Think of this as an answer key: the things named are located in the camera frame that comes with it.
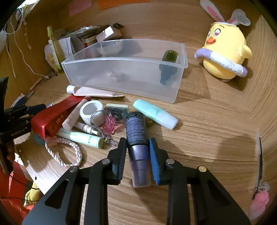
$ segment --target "pink inner ear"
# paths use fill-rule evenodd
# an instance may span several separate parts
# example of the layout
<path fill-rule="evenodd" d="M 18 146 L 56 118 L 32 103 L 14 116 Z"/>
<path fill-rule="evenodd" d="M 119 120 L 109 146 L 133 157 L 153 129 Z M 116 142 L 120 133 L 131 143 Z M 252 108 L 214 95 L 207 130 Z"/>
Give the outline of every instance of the pink inner ear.
<path fill-rule="evenodd" d="M 228 21 L 227 21 L 227 23 L 233 23 L 233 22 L 235 22 L 236 21 L 236 18 L 233 18 L 233 19 L 229 19 Z"/>
<path fill-rule="evenodd" d="M 225 22 L 210 6 L 207 6 L 207 10 L 210 12 L 210 15 L 217 18 L 217 21 L 219 22 Z"/>

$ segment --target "stuffed duck toy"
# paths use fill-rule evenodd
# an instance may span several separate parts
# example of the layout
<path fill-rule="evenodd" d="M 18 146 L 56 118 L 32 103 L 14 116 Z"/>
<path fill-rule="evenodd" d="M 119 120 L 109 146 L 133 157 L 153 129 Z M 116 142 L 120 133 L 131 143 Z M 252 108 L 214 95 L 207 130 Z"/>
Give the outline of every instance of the stuffed duck toy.
<path fill-rule="evenodd" d="M 204 46 L 196 51 L 194 57 L 202 58 L 206 70 L 222 81 L 229 81 L 236 75 L 245 77 L 247 70 L 242 63 L 245 58 L 251 58 L 252 52 L 237 27 L 238 24 L 250 25 L 245 12 L 236 9 L 225 22 L 211 1 L 200 0 L 200 5 L 216 22 L 209 30 Z"/>

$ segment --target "plush toy eye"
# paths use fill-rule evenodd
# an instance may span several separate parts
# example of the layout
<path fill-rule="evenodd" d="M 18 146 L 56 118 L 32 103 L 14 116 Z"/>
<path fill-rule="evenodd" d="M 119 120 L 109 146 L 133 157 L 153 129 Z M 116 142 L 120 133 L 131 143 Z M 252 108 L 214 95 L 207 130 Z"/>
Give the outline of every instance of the plush toy eye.
<path fill-rule="evenodd" d="M 220 34 L 220 29 L 216 29 L 214 32 L 214 36 L 217 37 Z"/>

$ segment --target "yellow-green bottle cap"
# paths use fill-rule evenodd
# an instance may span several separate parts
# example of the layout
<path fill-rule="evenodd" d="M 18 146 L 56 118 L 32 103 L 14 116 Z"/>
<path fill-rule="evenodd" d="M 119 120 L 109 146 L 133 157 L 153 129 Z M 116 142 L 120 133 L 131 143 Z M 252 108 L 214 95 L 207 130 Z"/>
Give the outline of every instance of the yellow-green bottle cap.
<path fill-rule="evenodd" d="M 48 33 L 48 37 L 54 36 L 54 32 L 53 32 L 53 29 L 52 29 L 51 26 L 48 26 L 48 27 L 47 27 L 47 33 Z"/>

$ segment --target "orange beak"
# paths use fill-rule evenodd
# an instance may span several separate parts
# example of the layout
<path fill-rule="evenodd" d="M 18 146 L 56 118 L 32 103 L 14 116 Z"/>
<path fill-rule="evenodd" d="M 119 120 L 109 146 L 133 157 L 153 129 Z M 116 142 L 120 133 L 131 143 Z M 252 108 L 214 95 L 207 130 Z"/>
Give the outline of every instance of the orange beak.
<path fill-rule="evenodd" d="M 212 45 L 216 42 L 216 39 L 213 39 L 212 37 L 210 37 L 207 41 L 206 41 L 206 44 L 207 45 Z"/>

